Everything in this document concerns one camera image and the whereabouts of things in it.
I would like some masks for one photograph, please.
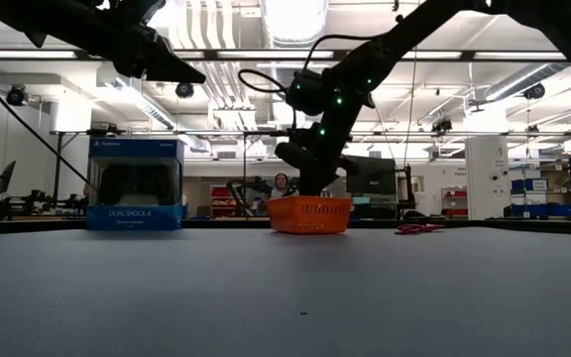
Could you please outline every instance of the orange basket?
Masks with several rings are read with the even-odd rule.
[[[288,196],[266,202],[270,224],[292,234],[343,233],[349,222],[352,200],[316,196]]]

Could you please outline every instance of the dualshock 4 box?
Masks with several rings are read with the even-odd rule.
[[[89,146],[87,229],[181,228],[183,142],[91,138]]]

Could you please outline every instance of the woman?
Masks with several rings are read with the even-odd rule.
[[[275,176],[275,188],[270,193],[270,199],[281,198],[287,193],[287,184],[289,178],[284,173],[279,173]]]

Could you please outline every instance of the table surface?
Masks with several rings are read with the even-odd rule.
[[[571,236],[0,235],[0,356],[571,356]]]

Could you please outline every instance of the red cable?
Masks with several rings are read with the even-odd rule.
[[[398,235],[408,235],[408,234],[420,234],[420,233],[428,233],[434,230],[444,228],[443,225],[439,224],[403,224],[402,226],[398,227],[396,234]]]

